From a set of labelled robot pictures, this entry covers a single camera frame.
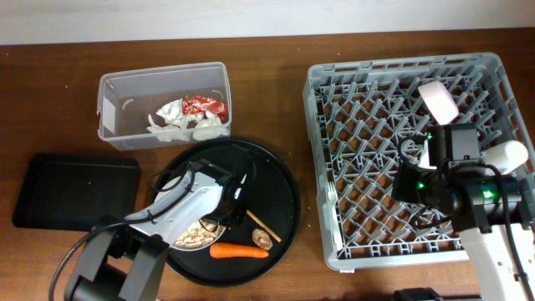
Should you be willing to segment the red snack wrapper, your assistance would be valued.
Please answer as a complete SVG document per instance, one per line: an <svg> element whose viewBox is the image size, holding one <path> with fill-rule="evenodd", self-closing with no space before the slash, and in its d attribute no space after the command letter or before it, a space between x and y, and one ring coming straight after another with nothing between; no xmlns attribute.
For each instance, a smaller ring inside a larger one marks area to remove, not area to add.
<svg viewBox="0 0 535 301"><path fill-rule="evenodd" d="M228 106L216 99L196 95L193 97L185 96L182 99L182 111L185 115L196 115L200 113L212 113L221 121L227 117Z"/></svg>

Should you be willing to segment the white plastic fork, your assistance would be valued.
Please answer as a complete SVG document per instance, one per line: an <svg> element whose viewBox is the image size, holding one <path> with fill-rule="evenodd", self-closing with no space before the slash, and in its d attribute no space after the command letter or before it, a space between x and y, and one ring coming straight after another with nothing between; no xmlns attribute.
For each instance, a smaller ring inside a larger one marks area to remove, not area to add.
<svg viewBox="0 0 535 301"><path fill-rule="evenodd" d="M336 205L338 203L338 193L336 191L336 185L333 181L330 181L327 186L327 198L328 209L331 215L331 232L334 241L334 245L337 251L341 251L344 247L342 234L339 228L338 214L336 211Z"/></svg>

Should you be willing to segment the pink small bowl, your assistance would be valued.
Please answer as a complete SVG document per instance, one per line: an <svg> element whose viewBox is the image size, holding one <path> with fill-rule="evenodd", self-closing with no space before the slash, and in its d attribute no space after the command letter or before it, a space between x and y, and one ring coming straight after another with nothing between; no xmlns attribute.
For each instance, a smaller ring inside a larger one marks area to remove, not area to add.
<svg viewBox="0 0 535 301"><path fill-rule="evenodd" d="M448 125L459 115L456 103L442 82L423 84L418 91L439 125Z"/></svg>

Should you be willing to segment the white cup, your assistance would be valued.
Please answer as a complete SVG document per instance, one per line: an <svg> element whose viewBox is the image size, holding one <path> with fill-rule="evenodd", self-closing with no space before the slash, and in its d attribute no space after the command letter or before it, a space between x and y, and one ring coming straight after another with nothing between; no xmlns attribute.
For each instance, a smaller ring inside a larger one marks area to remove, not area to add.
<svg viewBox="0 0 535 301"><path fill-rule="evenodd" d="M528 159L527 147L517 141L509 140L486 150L485 162L495 166L502 175L516 170Z"/></svg>

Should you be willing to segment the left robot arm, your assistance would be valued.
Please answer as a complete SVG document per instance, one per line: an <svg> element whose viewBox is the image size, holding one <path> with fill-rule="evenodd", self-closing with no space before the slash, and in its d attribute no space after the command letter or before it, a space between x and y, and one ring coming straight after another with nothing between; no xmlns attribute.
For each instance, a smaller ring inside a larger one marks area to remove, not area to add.
<svg viewBox="0 0 535 301"><path fill-rule="evenodd" d="M236 144L218 163L189 161L161 198L123 220L106 218L74 246L80 258L65 287L66 300L154 300L169 251L189 226L208 221L237 227L242 194L256 176L252 153Z"/></svg>

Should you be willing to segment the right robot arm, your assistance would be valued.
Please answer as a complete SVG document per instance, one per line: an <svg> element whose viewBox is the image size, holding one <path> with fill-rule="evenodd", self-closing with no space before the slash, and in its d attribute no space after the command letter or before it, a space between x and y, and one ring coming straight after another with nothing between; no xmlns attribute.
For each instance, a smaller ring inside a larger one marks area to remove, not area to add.
<svg viewBox="0 0 535 301"><path fill-rule="evenodd" d="M524 182L481 156L474 124L432 126L413 135L427 145L430 165L419 167L398 149L391 197L435 209L452 225L476 271L484 300L534 298L534 199Z"/></svg>

